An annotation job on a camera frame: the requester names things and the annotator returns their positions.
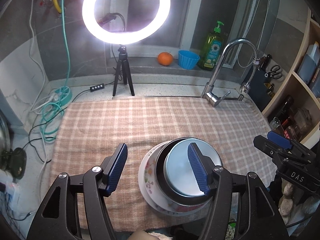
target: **white plate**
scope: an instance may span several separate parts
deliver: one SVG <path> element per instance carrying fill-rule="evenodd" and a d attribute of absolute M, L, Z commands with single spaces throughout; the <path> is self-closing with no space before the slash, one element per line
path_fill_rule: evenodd
<path fill-rule="evenodd" d="M 179 194 L 203 196 L 204 193 L 199 189 L 188 159 L 190 143 L 196 143 L 203 155 L 210 157 L 215 165 L 222 166 L 218 153 L 210 144 L 199 139 L 186 139 L 177 143 L 167 155 L 164 162 L 165 178 L 171 188 Z"/>
<path fill-rule="evenodd" d="M 138 184 L 139 184 L 139 188 L 140 188 L 140 192 L 142 194 L 142 196 L 144 197 L 144 199 L 146 200 L 146 202 L 153 207 L 155 210 L 166 214 L 166 215 L 170 215 L 170 216 L 188 216 L 191 215 L 193 213 L 195 213 L 196 211 L 198 211 L 200 208 L 204 207 L 205 205 L 201 206 L 200 208 L 198 207 L 196 210 L 192 210 L 192 211 L 187 211 L 187 212 L 176 212 L 173 208 L 172 205 L 176 204 L 175 202 L 168 200 L 168 198 L 162 193 L 162 191 L 160 190 L 160 188 L 158 187 L 158 185 L 156 187 L 154 187 L 156 184 L 153 183 L 153 185 L 151 184 L 151 182 L 148 180 L 148 169 L 146 171 L 146 166 L 147 166 L 147 162 L 149 160 L 150 155 L 155 152 L 155 150 L 157 148 L 158 151 L 156 152 L 156 156 L 159 154 L 160 150 L 162 149 L 162 147 L 164 145 L 166 145 L 168 142 L 165 143 L 161 143 L 158 144 L 157 146 L 153 147 L 143 158 L 143 160 L 141 161 L 140 167 L 139 167 L 139 172 L 138 172 Z M 161 203 L 162 206 L 160 206 L 159 204 L 157 204 L 152 198 L 151 196 L 157 200 L 158 203 Z"/>

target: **orange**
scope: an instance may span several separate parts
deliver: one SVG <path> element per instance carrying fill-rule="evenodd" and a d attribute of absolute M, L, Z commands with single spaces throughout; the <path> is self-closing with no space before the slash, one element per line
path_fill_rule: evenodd
<path fill-rule="evenodd" d="M 162 52 L 158 56 L 159 64 L 169 66 L 173 62 L 173 56 L 168 52 Z"/>

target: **faucet handle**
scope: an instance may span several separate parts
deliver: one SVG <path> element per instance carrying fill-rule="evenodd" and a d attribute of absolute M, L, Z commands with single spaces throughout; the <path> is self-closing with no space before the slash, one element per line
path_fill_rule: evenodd
<path fill-rule="evenodd" d="M 226 93 L 222 98 L 217 97 L 216 95 L 212 94 L 212 93 L 207 93 L 207 99 L 209 100 L 210 104 L 213 107 L 216 107 L 218 104 L 221 103 L 221 101 L 223 99 L 225 99 L 228 95 L 230 95 L 231 91 L 229 91 L 228 93 Z"/>

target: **blue silicone cup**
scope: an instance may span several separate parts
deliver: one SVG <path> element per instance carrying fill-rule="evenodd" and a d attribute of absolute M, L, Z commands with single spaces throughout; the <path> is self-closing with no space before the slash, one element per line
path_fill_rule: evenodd
<path fill-rule="evenodd" d="M 180 50 L 178 52 L 179 55 L 179 66 L 191 70 L 198 63 L 200 57 L 191 51 L 188 50 Z"/>

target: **checkered tablecloth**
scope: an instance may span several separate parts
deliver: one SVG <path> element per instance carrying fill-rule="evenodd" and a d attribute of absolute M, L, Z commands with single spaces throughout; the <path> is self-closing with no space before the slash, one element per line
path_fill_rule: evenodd
<path fill-rule="evenodd" d="M 139 165 L 145 154 L 164 141 L 199 138 L 216 149 L 230 172 L 245 175 L 255 171 L 268 186 L 276 168 L 252 141 L 269 130 L 255 106 L 239 101 L 223 101 L 216 108 L 205 99 L 177 97 L 72 103 L 55 142 L 50 183 L 61 172 L 76 175 L 100 165 L 124 142 L 128 159 L 117 190 L 105 199 L 115 230 L 177 225 L 204 217 L 207 209 L 187 217 L 170 217 L 151 208 L 138 186 Z M 83 199 L 79 199 L 80 224 L 87 228 Z"/>

